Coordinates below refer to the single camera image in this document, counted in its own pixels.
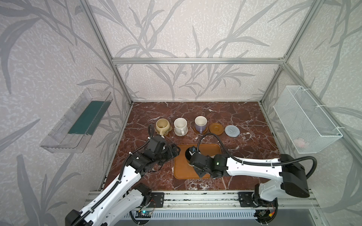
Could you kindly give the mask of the beige ceramic mug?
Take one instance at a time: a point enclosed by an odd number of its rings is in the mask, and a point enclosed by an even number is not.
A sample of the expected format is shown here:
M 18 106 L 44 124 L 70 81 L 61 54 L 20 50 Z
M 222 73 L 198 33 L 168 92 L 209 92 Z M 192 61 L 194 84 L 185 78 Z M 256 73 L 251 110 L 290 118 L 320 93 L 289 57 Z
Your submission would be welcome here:
M 167 119 L 159 119 L 156 122 L 156 132 L 160 136 L 167 136 L 172 130 L 172 126 Z

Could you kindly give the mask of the white speckled mug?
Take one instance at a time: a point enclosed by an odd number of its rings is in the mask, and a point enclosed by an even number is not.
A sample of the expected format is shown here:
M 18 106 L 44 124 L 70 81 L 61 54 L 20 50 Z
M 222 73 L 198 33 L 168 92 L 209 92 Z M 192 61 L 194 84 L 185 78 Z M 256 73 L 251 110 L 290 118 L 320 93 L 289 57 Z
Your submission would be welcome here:
M 174 128 L 175 127 L 178 127 L 178 128 L 183 128 L 183 127 L 188 127 L 188 124 L 187 124 L 187 120 L 184 119 L 184 118 L 177 118 L 175 121 L 174 121 Z

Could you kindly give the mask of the wooden round coaster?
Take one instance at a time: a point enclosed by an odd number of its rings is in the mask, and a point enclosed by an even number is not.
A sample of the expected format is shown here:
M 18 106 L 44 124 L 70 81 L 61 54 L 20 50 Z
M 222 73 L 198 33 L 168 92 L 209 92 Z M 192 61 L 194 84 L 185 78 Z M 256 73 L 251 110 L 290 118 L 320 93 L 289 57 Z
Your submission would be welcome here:
M 196 134 L 198 134 L 198 135 L 204 135 L 204 134 L 208 133 L 209 127 L 206 126 L 205 130 L 204 130 L 202 133 L 200 133 L 200 132 L 198 132 L 198 131 L 196 130 L 196 127 L 195 127 L 195 125 L 194 125 L 194 126 L 193 126 L 193 131 L 194 131 Z
M 221 135 L 224 133 L 224 127 L 220 123 L 211 123 L 209 125 L 209 131 L 216 135 Z

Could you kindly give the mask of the grey round coaster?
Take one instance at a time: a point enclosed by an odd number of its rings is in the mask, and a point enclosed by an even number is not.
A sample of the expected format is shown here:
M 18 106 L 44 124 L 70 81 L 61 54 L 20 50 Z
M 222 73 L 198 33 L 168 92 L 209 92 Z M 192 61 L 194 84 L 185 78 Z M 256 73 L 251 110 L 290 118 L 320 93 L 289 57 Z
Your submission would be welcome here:
M 229 137 L 237 137 L 240 134 L 240 130 L 237 126 L 228 125 L 225 127 L 224 132 Z

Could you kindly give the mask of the purple mug white inside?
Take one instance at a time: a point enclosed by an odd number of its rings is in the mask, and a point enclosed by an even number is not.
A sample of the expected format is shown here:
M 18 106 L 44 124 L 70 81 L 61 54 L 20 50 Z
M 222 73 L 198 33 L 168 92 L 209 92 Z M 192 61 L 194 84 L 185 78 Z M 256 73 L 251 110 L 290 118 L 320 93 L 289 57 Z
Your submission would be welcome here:
M 204 116 L 198 116 L 195 118 L 195 127 L 196 130 L 202 133 L 207 126 L 207 118 Z

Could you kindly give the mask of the woven patterned round coaster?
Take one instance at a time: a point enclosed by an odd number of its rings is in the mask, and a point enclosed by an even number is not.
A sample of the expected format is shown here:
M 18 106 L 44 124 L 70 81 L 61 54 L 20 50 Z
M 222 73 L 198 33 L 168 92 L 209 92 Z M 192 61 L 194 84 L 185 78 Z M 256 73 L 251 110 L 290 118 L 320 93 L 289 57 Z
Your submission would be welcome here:
M 177 136 L 185 136 L 187 133 L 188 133 L 188 127 L 183 127 L 183 128 L 178 128 L 178 127 L 175 127 L 174 128 L 174 132 Z

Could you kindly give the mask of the black mug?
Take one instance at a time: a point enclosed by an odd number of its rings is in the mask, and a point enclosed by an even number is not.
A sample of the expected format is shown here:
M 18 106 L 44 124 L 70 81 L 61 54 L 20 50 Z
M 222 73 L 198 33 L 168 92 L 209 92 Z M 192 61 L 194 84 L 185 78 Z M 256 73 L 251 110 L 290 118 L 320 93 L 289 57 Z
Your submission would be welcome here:
M 189 154 L 189 148 L 185 151 L 185 158 L 187 161 L 187 164 L 190 165 L 191 155 Z

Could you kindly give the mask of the cork flower shaped coaster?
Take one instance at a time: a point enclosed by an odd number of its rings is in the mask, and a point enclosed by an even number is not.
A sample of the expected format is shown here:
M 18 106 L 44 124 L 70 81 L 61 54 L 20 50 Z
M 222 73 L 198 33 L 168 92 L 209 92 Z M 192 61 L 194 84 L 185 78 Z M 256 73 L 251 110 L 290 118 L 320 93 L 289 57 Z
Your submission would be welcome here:
M 167 136 L 171 130 L 172 130 L 172 127 L 170 125 L 166 125 L 166 126 L 156 125 L 156 132 L 160 136 Z

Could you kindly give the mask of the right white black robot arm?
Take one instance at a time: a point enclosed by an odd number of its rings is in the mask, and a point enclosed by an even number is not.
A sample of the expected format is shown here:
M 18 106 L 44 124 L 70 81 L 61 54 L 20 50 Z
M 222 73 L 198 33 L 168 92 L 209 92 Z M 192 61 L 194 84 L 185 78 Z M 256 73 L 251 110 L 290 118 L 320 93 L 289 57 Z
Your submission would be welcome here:
M 254 207 L 275 202 L 283 194 L 297 198 L 310 196 L 307 180 L 313 175 L 318 164 L 313 156 L 294 159 L 288 154 L 282 154 L 274 159 L 245 159 L 234 156 L 221 142 L 220 145 L 226 153 L 210 157 L 200 152 L 200 145 L 198 143 L 185 152 L 188 164 L 199 177 L 208 174 L 213 179 L 227 176 L 268 179 L 268 182 L 255 186 L 251 200 Z

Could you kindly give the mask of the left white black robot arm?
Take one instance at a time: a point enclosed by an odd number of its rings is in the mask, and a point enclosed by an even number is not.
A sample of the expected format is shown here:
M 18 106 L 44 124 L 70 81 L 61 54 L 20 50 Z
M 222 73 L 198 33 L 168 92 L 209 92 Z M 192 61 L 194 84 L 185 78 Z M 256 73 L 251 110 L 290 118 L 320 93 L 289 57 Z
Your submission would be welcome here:
M 149 125 L 148 141 L 129 153 L 119 175 L 103 192 L 80 211 L 67 214 L 67 226 L 113 226 L 133 209 L 151 203 L 152 190 L 139 181 L 155 165 L 164 165 L 181 151 L 161 135 L 154 135 L 153 129 L 153 125 Z

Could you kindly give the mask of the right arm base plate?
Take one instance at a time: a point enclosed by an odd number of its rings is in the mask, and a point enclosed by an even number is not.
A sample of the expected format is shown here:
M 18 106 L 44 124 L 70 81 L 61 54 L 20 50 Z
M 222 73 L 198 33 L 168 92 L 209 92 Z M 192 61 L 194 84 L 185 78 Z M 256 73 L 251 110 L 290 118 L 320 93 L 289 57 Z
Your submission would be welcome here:
M 251 208 L 259 208 L 259 207 L 274 207 L 277 208 L 278 199 L 275 198 L 273 201 L 266 201 L 259 197 L 259 194 L 255 192 L 238 192 L 238 201 L 241 207 L 251 207 Z

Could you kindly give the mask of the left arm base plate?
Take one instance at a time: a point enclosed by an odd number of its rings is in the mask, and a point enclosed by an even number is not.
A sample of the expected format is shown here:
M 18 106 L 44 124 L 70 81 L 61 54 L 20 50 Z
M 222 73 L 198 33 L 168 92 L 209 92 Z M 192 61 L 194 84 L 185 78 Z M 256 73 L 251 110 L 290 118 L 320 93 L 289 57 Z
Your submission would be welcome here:
M 146 197 L 146 208 L 162 208 L 164 206 L 165 193 L 152 192 Z

